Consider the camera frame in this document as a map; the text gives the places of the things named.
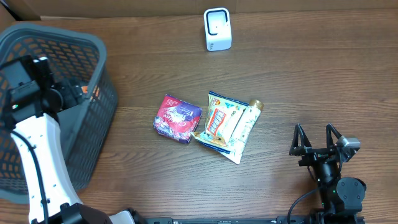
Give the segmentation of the orange Kleenex tissue pack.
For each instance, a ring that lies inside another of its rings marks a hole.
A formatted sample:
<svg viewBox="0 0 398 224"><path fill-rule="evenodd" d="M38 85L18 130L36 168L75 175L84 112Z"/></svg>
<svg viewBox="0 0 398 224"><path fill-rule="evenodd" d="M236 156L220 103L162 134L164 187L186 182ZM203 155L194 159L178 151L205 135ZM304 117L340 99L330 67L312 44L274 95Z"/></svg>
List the orange Kleenex tissue pack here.
<svg viewBox="0 0 398 224"><path fill-rule="evenodd" d="M100 88L95 86L93 91L90 93L88 85L81 86L81 93L80 95L84 98L90 97L90 100L100 99Z"/></svg>

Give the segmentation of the red purple pad pack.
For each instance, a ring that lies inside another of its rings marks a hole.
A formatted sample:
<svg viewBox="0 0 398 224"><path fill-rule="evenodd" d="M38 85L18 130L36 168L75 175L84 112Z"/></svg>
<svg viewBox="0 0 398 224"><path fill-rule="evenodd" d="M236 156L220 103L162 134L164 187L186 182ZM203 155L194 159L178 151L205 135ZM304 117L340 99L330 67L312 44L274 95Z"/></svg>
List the red purple pad pack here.
<svg viewBox="0 0 398 224"><path fill-rule="evenodd" d="M188 144L199 124L202 109L193 104L165 95L154 118L153 126L158 134Z"/></svg>

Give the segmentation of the yellow snack bag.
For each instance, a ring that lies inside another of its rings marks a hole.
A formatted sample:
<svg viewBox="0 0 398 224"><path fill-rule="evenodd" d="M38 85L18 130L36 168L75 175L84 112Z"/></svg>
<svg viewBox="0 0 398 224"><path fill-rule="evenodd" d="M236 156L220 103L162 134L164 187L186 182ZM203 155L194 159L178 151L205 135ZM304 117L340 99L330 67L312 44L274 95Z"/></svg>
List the yellow snack bag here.
<svg viewBox="0 0 398 224"><path fill-rule="evenodd" d="M192 137L215 151L230 154L229 140L247 107L248 103L209 91L205 130L191 132Z"/></svg>

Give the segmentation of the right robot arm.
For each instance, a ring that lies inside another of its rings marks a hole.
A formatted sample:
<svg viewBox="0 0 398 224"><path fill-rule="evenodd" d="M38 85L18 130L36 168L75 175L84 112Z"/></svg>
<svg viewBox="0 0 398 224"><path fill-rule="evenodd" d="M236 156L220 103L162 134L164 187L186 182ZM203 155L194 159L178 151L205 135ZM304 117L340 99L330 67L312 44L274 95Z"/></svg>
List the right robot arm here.
<svg viewBox="0 0 398 224"><path fill-rule="evenodd" d="M326 125L326 147L312 147L300 124L295 125L290 147L291 156L300 156L298 164L306 167L317 187L299 197L289 208L287 223L364 223L357 214L362 211L366 184L354 177L342 177L343 164L360 149L360 141L340 134L332 124ZM293 217L295 206L308 196L319 192L322 208L307 216Z"/></svg>

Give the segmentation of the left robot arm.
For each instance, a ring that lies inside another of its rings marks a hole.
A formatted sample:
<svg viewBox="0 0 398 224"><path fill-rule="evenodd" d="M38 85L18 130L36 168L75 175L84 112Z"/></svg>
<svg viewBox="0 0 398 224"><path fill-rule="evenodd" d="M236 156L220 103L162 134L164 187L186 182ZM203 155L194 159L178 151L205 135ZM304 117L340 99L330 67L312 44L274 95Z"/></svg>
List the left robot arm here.
<svg viewBox="0 0 398 224"><path fill-rule="evenodd" d="M72 186L62 154L57 113L63 95L46 57L30 55L1 65L9 82L2 129L13 138L29 193L30 223L143 223L133 209L114 215L83 204Z"/></svg>

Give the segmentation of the white tube gold cap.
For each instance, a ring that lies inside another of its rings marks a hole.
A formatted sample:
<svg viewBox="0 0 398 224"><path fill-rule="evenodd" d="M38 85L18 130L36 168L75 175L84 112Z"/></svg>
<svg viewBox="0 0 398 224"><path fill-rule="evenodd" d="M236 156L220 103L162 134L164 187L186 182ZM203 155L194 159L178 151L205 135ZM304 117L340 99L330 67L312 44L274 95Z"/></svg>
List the white tube gold cap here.
<svg viewBox="0 0 398 224"><path fill-rule="evenodd" d="M249 134L260 117L264 104L259 100L251 100L240 117L228 142L230 153L226 156L235 164L240 164Z"/></svg>

